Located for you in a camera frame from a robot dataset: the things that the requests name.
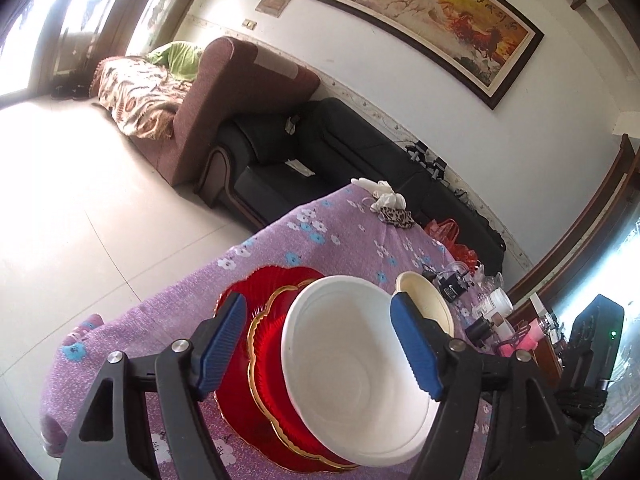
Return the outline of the red plate with gold characters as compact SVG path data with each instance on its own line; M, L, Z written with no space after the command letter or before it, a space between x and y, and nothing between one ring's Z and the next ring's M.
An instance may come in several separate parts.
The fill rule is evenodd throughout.
M306 266L265 266L244 280L230 285L219 299L220 302L224 302L232 292L238 292L245 298L248 311L245 327L224 374L224 380L215 392L221 416L243 441L256 448L273 463L298 472L329 471L329 468L288 452L272 432L268 420L258 410L247 380L246 336L255 314L277 288L283 285L297 285L308 278L318 280L322 278L322 274Z

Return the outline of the red plate with sticker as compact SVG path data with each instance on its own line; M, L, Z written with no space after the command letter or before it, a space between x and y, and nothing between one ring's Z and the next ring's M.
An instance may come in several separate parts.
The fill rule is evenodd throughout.
M297 414L284 380L281 359L284 322L293 301L313 282L314 278L308 278L297 285L277 288L255 314L246 336L248 386L258 410L288 452L329 470L348 471L357 465L331 452L310 432Z

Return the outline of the large cream bowl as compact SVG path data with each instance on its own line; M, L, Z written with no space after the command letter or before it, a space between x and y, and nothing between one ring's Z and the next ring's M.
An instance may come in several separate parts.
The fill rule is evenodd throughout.
M448 336L454 336L454 319L448 304L437 288L421 274L412 271L399 274L395 292L406 292L424 318L436 321Z

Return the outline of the white foam bowl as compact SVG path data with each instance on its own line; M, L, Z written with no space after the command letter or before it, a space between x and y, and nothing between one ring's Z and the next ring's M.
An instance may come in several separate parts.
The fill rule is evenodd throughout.
M438 408L414 379L391 301L363 278L328 276L297 295L283 324L282 372L294 410L325 448L360 466L416 457Z

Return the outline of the wooden sideboard cabinet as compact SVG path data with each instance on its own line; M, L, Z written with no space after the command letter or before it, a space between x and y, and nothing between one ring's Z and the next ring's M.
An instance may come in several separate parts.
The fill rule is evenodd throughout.
M563 373L562 353L567 345L564 325L536 292L518 303L509 321L517 330L532 328L535 336L540 336L532 350L533 357L551 388L558 388Z

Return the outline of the pink thermos bottle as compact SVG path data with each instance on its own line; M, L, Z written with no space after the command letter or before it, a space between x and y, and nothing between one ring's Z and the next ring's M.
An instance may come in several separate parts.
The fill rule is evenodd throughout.
M497 353L499 356L510 358L516 350L533 351L545 336L540 321L533 320L520 327L510 339L501 341L497 346Z

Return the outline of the dark glass bottle with cork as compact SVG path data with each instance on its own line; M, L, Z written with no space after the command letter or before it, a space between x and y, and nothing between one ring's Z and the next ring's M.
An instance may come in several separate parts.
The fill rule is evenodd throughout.
M485 341L491 337L494 326L493 322L481 316L465 329L465 336L473 346L477 348L483 347Z

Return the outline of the white plastic jar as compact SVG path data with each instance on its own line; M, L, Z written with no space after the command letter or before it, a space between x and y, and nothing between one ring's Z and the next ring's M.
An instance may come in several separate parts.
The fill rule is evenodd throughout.
M492 321L496 314L507 318L513 312L513 304L502 288L493 290L480 302L478 307L487 321Z

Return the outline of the red plastic bag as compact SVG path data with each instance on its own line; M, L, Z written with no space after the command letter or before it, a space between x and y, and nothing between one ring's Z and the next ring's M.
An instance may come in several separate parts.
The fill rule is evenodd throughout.
M473 249L458 242L460 228L454 219L442 222L433 219L424 226L424 231L433 240L443 244L454 260L464 263L472 272L477 269L480 259Z

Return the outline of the leopard print cloth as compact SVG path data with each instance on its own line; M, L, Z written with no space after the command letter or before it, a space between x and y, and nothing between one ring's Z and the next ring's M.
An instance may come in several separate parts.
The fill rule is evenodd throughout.
M414 226L411 211L407 209L381 207L378 220L397 229L411 229Z

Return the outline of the purple floral tablecloth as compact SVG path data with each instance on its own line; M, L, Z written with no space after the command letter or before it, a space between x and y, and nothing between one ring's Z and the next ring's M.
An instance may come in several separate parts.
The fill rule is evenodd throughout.
M109 353L148 356L190 336L210 318L229 292L246 297L255 316L275 292L307 278L352 275L392 292L399 274L424 266L445 270L454 261L448 249L422 226L397 229L369 209L368 193L351 184L299 206L229 248L175 285L105 322L97 315L82 322L56 352L44 386L40 431L47 453L63 454L67 436L96 374ZM405 479L411 465L337 471L315 460L310 470L273 463L283 444L248 391L246 349L235 352L241 390L227 402L208 399L203 415L222 462L235 479Z

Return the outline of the black leather sofa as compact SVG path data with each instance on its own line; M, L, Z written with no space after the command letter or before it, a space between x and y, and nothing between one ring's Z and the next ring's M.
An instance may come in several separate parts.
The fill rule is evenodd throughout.
M419 226L452 219L458 241L490 275L501 271L506 243L461 194L342 101L311 101L284 114L244 114L219 127L195 192L207 205L222 198L263 228L297 206L353 178L384 180L402 194Z

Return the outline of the framed horse painting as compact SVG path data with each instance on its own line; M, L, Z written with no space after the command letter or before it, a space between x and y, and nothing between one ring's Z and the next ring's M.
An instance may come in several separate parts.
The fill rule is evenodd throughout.
M421 52L492 110L544 38L506 0L316 0Z

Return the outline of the green pillow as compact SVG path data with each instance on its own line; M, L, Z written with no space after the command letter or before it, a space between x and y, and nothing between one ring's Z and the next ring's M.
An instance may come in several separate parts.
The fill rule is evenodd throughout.
M145 55L156 66L165 67L176 79L194 81L204 49L190 41L171 41Z

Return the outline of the wall plaque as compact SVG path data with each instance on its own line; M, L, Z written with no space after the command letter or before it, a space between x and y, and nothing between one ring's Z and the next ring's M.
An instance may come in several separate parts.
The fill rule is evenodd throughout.
M256 12L267 14L273 18L280 18L284 9L292 0L260 0L255 8Z

